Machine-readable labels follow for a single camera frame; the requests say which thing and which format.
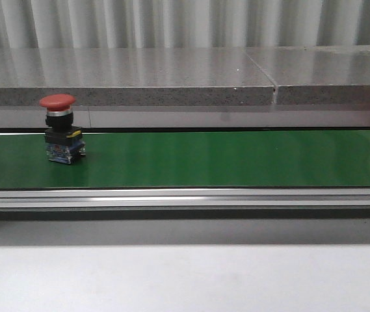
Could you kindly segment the white base panel under slabs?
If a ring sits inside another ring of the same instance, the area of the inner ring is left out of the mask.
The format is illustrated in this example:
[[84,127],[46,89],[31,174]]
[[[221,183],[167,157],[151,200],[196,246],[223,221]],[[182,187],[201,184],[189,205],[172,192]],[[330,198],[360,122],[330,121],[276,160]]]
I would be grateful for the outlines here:
[[269,106],[73,106],[84,128],[158,127],[370,127],[370,107]]

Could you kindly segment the grey stone slab right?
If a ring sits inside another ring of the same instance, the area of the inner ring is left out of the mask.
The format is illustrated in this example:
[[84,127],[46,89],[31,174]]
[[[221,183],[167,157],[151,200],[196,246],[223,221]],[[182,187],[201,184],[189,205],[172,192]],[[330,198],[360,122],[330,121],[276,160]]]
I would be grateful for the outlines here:
[[272,81],[276,105],[342,105],[370,109],[370,45],[248,47]]

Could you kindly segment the grey stone slab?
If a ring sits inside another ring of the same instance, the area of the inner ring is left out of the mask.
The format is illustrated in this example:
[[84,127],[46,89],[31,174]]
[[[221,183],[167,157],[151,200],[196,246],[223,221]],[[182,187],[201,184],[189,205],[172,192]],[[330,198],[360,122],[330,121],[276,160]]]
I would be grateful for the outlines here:
[[264,106],[273,84],[239,48],[0,49],[0,106]]
[[248,47],[272,81],[276,105],[342,105],[370,109],[370,45]]

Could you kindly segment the green conveyor belt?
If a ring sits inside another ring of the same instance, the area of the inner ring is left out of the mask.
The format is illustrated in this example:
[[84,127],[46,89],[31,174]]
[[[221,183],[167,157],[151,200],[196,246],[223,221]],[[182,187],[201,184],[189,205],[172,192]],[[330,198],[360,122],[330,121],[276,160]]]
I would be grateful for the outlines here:
[[0,135],[0,189],[370,187],[370,130],[102,133],[47,159],[42,135]]

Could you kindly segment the grey stone slab left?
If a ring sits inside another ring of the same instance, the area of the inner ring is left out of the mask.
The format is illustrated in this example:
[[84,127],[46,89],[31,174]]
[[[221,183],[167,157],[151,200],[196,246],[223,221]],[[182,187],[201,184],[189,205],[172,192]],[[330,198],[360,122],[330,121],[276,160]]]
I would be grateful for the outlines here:
[[239,48],[0,49],[0,106],[264,106],[273,84]]

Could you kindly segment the aluminium conveyor side rail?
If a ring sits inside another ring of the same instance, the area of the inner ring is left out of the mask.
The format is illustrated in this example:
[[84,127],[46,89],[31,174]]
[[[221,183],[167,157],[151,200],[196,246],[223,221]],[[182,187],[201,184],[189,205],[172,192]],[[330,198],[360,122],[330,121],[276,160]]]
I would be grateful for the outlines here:
[[215,209],[370,209],[370,187],[0,190],[0,212]]

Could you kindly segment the white corrugated wall panel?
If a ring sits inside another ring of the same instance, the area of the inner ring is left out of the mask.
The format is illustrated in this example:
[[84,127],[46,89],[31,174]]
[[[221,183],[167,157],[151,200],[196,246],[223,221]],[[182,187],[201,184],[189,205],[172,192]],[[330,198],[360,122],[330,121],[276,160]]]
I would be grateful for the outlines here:
[[370,1],[0,1],[0,48],[370,45]]

